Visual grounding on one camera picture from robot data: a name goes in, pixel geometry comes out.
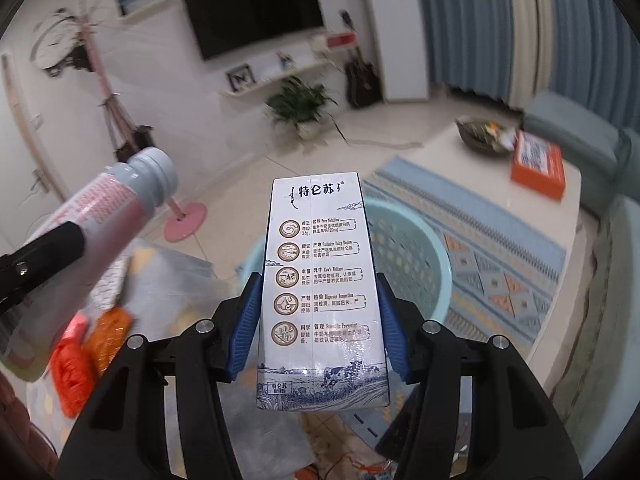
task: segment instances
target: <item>circular icon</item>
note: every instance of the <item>circular icon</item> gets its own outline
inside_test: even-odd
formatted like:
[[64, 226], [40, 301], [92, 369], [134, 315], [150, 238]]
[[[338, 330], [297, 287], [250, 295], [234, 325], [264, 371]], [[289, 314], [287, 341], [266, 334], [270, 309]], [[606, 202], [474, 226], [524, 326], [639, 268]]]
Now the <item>circular icon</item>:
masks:
[[293, 267], [282, 267], [276, 272], [276, 283], [284, 288], [294, 286], [300, 278], [298, 271]]
[[298, 338], [298, 329], [289, 321], [281, 321], [271, 329], [271, 339], [276, 345], [289, 346]]
[[285, 242], [278, 247], [278, 257], [283, 262], [292, 262], [300, 255], [300, 248], [293, 242]]
[[280, 226], [280, 234], [285, 238], [293, 238], [300, 232], [300, 224], [295, 220], [287, 220]]
[[285, 292], [273, 300], [273, 307], [278, 314], [290, 316], [298, 309], [298, 298], [290, 292]]

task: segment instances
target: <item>guitar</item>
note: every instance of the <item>guitar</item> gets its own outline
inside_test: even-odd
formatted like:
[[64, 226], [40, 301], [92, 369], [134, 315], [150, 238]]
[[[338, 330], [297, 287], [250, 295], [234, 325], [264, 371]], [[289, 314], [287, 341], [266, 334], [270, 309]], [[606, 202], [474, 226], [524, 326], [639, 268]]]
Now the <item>guitar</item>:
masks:
[[[351, 16], [346, 10], [340, 12], [340, 17], [350, 30], [355, 32]], [[360, 47], [351, 52], [351, 59], [345, 64], [347, 75], [347, 101], [352, 108], [365, 108], [382, 101], [382, 87], [375, 67], [365, 62]]]

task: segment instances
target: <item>pink bottle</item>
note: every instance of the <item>pink bottle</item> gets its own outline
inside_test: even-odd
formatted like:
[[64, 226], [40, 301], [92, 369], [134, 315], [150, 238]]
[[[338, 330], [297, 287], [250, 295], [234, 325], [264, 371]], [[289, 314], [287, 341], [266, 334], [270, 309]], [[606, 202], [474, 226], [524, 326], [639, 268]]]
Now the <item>pink bottle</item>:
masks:
[[177, 186], [171, 159], [147, 148], [107, 168], [33, 234], [27, 243], [71, 221], [82, 229], [84, 255], [0, 317], [0, 360], [9, 370], [26, 381], [42, 375], [95, 283]]

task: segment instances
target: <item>black tv screen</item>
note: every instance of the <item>black tv screen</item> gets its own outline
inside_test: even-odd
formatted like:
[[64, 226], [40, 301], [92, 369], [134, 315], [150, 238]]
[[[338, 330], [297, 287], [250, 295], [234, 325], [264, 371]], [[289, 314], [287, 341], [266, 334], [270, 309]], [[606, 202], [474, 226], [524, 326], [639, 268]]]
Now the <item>black tv screen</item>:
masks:
[[255, 41], [324, 26], [318, 0], [184, 1], [204, 59]]

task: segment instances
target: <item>white door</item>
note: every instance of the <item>white door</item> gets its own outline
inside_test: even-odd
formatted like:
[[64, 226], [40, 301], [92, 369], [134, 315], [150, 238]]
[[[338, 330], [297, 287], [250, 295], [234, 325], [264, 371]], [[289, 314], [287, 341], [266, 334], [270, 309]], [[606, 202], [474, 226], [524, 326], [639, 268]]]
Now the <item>white door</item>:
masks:
[[387, 101], [429, 98], [420, 0], [369, 0]]
[[7, 244], [18, 249], [59, 206], [20, 136], [0, 66], [0, 254]]

